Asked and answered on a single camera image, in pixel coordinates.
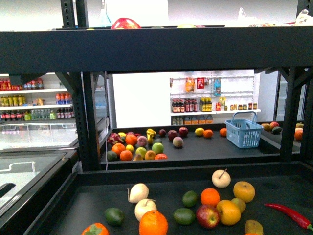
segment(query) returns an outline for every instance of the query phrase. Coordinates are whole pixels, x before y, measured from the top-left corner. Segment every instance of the tomato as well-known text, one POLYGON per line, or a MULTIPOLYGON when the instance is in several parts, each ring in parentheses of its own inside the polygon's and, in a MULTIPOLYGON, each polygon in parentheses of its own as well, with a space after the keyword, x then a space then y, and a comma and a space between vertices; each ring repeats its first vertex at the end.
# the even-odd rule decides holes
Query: tomato
POLYGON ((108 229, 100 223, 94 223, 87 227, 85 230, 83 230, 82 235, 110 235, 108 229))
POLYGON ((157 154, 155 157, 155 160, 160 160, 160 159, 167 159, 166 154, 164 154, 164 153, 157 154))

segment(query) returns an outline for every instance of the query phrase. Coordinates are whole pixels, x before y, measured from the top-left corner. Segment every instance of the red chili pepper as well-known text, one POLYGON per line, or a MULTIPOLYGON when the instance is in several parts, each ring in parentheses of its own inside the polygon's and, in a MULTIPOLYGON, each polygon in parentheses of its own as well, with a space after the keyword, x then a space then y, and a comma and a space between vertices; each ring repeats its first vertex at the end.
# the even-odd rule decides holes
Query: red chili pepper
POLYGON ((295 221, 301 228, 313 230, 310 221, 303 215, 294 211, 293 209, 276 203, 265 203, 264 205, 266 207, 271 207, 283 212, 284 214, 289 216, 293 221, 295 221))

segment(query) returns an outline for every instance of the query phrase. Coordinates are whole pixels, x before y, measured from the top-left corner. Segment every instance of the basket handle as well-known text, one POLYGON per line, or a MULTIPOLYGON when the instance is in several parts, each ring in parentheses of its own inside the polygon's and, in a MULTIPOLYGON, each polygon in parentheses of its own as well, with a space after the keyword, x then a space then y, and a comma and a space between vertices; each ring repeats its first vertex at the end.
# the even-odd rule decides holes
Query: basket handle
POLYGON ((234 113, 234 115, 233 115, 233 119, 232 119, 232 125, 234 124, 234 119, 235 119, 235 116, 237 115, 237 114, 246 114, 246 113, 254 113, 254 117, 253 117, 253 119, 252 119, 252 123, 253 124, 255 124, 256 123, 256 120, 257 120, 257 118, 258 118, 258 115, 257 115, 257 113, 255 112, 255 111, 244 111, 244 112, 235 112, 234 113))

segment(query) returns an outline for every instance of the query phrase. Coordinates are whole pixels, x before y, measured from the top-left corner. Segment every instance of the glass freezer lid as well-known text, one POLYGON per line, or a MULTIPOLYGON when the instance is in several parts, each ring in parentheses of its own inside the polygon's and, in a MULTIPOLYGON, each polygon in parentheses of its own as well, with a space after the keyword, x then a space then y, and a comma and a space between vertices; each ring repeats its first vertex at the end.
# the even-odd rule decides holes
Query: glass freezer lid
POLYGON ((69 147, 77 139, 76 123, 10 123, 0 125, 0 151, 13 148, 69 147))

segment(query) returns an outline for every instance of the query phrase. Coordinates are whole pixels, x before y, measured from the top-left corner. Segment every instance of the blue plastic basket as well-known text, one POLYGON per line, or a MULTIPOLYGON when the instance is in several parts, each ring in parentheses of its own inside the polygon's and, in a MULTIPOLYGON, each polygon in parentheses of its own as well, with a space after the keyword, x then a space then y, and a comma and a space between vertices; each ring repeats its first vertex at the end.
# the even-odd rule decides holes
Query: blue plastic basket
POLYGON ((258 115, 254 111, 236 112, 232 120, 226 120, 227 139, 239 148, 256 148, 259 146, 263 126, 256 123, 258 115), (235 119, 237 114, 254 113, 252 121, 235 119))

